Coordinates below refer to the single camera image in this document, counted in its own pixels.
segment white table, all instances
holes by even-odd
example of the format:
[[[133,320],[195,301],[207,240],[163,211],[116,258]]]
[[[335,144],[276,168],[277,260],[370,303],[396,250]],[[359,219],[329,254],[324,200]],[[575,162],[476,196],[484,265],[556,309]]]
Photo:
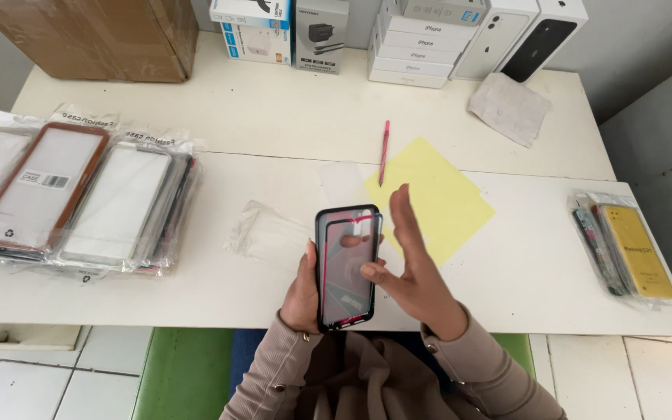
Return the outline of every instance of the white table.
[[[374,172],[382,121],[391,119],[391,154],[423,135],[456,167],[479,171],[467,176],[490,194],[485,198],[497,209],[499,217],[442,268],[451,290],[488,329],[672,335],[672,307],[628,310],[588,279],[592,269],[586,253],[562,211],[573,187],[630,194],[621,183],[577,179],[614,179],[577,75],[542,72],[531,83],[552,101],[553,110],[533,148],[524,149],[465,112],[477,83],[450,81],[434,91],[367,82],[365,52],[349,49],[341,76],[301,72],[231,61],[222,44],[220,35],[202,33],[194,77],[180,85],[59,81],[33,70],[13,112],[45,117],[58,103],[69,102],[100,113],[121,110],[124,118],[158,126],[188,128],[193,137],[210,139],[202,144],[209,152],[199,158],[207,175],[173,276],[82,285],[35,273],[11,275],[0,267],[1,323],[267,327],[292,273],[221,249],[240,209],[254,199],[310,223],[317,210],[328,206],[315,169],[327,161],[352,159],[365,163],[360,165],[363,177]],[[511,226],[502,215],[509,214],[514,197],[499,193],[510,182],[521,196],[531,193],[525,200],[546,203],[531,226],[555,226],[547,233],[553,242],[545,254],[521,259],[509,247],[500,253],[521,264],[517,267],[480,253]],[[524,226],[516,233],[536,231]],[[399,271],[395,251],[382,247],[384,252],[390,267]],[[548,253],[553,263],[546,265],[541,257]],[[458,264],[451,264],[455,259]],[[515,276],[516,268],[524,276]],[[528,281],[537,283],[526,287]],[[538,291],[546,286],[544,293]],[[358,327],[417,325],[380,293],[375,318]]]

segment pen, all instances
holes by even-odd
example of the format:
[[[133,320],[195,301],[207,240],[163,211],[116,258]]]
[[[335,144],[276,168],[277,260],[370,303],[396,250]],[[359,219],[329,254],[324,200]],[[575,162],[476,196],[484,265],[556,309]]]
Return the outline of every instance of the pen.
[[[385,155],[387,153],[387,135],[390,132],[390,120],[385,121],[385,133],[383,134],[383,155],[380,159],[380,179],[378,185],[382,187],[382,179],[385,175]]]

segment yellow paper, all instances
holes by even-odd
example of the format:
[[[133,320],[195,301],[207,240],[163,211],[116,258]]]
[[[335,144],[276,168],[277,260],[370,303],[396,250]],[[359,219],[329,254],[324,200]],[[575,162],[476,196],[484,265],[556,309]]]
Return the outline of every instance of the yellow paper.
[[[380,171],[367,181],[367,191],[381,212],[388,214],[390,195],[402,184],[409,184],[411,206],[434,263],[442,266],[495,214],[481,198],[481,190],[450,162],[419,137],[385,164],[383,185]],[[398,252],[401,247],[386,223],[385,239]]]

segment right hand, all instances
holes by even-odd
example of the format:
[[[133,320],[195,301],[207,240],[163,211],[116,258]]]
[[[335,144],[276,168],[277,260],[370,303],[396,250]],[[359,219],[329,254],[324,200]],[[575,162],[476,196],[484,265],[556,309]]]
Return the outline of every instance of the right hand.
[[[429,257],[414,209],[408,198],[408,184],[390,196],[393,233],[403,249],[406,267],[396,277],[378,263],[362,265],[362,275],[382,287],[413,319],[425,323],[442,341],[460,338],[468,328],[468,316],[455,301]]]

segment iphone box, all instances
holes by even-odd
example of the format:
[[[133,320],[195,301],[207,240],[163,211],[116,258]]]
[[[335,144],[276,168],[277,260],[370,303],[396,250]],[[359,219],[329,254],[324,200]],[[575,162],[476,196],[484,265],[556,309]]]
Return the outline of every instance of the iphone box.
[[[388,31],[424,33],[425,35],[435,35],[437,37],[470,40],[476,34],[476,29],[478,29],[475,26],[461,26],[460,24],[403,17],[399,0],[383,0],[379,15],[382,19],[382,24]]]
[[[369,81],[383,81],[385,83],[407,84],[409,86],[418,86],[421,88],[440,89],[445,85],[447,77],[436,75],[416,75],[405,72],[390,72],[379,70],[374,67],[375,49],[367,51],[369,61],[367,63],[367,79]]]
[[[373,43],[378,57],[397,58],[399,60],[424,61],[427,63],[454,64],[458,59],[458,53],[453,51],[433,51],[431,49],[407,48],[404,46],[385,45],[381,38],[380,25],[382,17],[375,20],[373,29]]]
[[[452,25],[477,26],[486,9],[486,0],[401,0],[404,17]]]
[[[294,10],[297,28],[295,67],[338,74],[347,40],[349,2],[298,0]]]
[[[290,0],[211,0],[209,15],[219,23],[290,29]]]
[[[588,21],[582,0],[538,0],[541,10],[496,71],[527,83]]]
[[[227,54],[238,60],[292,64],[290,32],[244,24],[222,24]]]
[[[487,0],[489,12],[461,54],[451,79],[484,80],[538,16],[536,0]]]
[[[466,44],[468,44],[468,40],[438,37],[435,35],[427,35],[426,33],[388,31],[383,24],[380,24],[379,26],[383,45],[460,53],[466,48]]]
[[[373,35],[369,39],[367,50],[370,54],[369,66],[375,70],[386,70],[389,72],[402,72],[418,75],[433,75],[446,78],[453,70],[453,64],[443,63],[424,63],[421,61],[398,60],[396,58],[383,58],[377,54],[378,46],[375,44],[376,29],[373,28]]]

